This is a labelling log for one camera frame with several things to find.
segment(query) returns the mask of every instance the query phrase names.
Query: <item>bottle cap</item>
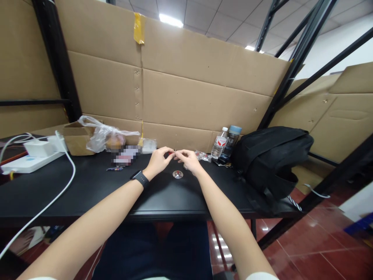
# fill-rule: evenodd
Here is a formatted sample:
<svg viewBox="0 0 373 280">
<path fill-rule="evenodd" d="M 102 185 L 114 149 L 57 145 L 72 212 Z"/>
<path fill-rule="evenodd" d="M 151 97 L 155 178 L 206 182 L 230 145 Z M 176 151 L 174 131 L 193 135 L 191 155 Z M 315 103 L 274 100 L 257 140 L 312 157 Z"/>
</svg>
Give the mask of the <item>bottle cap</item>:
<svg viewBox="0 0 373 280">
<path fill-rule="evenodd" d="M 230 126 L 229 133 L 234 135 L 240 135 L 242 128 L 239 126 Z"/>
</svg>

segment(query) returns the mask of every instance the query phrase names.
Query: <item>cardboard wall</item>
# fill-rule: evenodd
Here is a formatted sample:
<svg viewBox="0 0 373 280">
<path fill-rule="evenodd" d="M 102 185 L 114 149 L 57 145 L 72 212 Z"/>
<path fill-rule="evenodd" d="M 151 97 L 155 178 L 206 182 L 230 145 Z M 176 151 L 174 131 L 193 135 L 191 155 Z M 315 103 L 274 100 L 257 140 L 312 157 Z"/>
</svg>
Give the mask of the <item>cardboard wall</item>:
<svg viewBox="0 0 373 280">
<path fill-rule="evenodd" d="M 56 0 L 84 114 L 158 146 L 210 152 L 223 126 L 254 131 L 289 62 L 145 20 L 96 0 Z M 135 144 L 135 139 L 127 141 Z"/>
<path fill-rule="evenodd" d="M 56 82 L 31 1 L 0 2 L 0 99 L 56 99 Z M 67 121 L 62 105 L 0 107 L 0 138 Z"/>
<path fill-rule="evenodd" d="M 321 77 L 281 108 L 271 126 L 308 130 L 313 153 L 341 162 L 373 133 L 372 73 L 370 62 Z"/>
</svg>

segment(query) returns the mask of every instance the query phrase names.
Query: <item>white wall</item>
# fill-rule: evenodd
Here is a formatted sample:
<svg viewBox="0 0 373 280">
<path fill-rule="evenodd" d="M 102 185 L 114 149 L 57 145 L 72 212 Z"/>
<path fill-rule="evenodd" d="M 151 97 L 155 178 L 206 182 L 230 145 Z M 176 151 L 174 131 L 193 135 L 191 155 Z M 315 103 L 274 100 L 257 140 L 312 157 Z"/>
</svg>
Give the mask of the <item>white wall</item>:
<svg viewBox="0 0 373 280">
<path fill-rule="evenodd" d="M 320 35 L 311 51 L 309 52 L 304 64 L 305 66 L 299 72 L 296 79 L 309 78 L 315 74 L 327 62 L 332 60 L 337 54 L 342 52 L 361 35 L 373 27 L 373 14 L 352 21 L 346 25 L 338 27 L 332 31 Z M 292 51 L 281 57 L 288 60 Z M 373 61 L 373 39 L 366 42 L 330 71 L 325 73 L 343 71 L 347 66 L 356 65 Z"/>
<path fill-rule="evenodd" d="M 339 209 L 344 211 L 344 215 L 357 222 L 362 216 L 373 212 L 373 182 L 345 201 Z"/>
</svg>

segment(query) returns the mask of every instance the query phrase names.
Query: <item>smartwatch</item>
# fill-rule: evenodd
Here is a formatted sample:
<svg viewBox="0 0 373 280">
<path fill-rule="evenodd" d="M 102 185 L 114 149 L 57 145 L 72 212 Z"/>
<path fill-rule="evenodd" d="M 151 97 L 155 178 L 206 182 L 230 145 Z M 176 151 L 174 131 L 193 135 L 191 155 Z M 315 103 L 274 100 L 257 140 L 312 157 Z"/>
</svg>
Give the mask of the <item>smartwatch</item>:
<svg viewBox="0 0 373 280">
<path fill-rule="evenodd" d="M 134 175 L 132 175 L 130 177 L 131 180 L 137 180 L 141 183 L 141 185 L 143 185 L 144 189 L 149 185 L 149 180 L 148 178 L 145 177 L 145 175 L 143 174 L 143 172 L 141 170 L 138 170 L 135 172 Z"/>
</svg>

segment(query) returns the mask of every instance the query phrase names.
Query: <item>small cardboard box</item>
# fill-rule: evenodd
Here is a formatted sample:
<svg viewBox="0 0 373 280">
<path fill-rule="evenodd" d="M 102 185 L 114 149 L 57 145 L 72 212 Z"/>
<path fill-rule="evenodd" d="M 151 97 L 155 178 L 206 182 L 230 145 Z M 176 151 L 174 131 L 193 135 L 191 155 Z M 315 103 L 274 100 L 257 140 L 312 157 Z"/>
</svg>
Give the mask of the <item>small cardboard box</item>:
<svg viewBox="0 0 373 280">
<path fill-rule="evenodd" d="M 91 156 L 95 154 L 95 152 L 86 148 L 87 143 L 93 136 L 94 130 L 94 127 L 82 126 L 78 122 L 65 125 L 63 136 L 72 156 Z"/>
</svg>

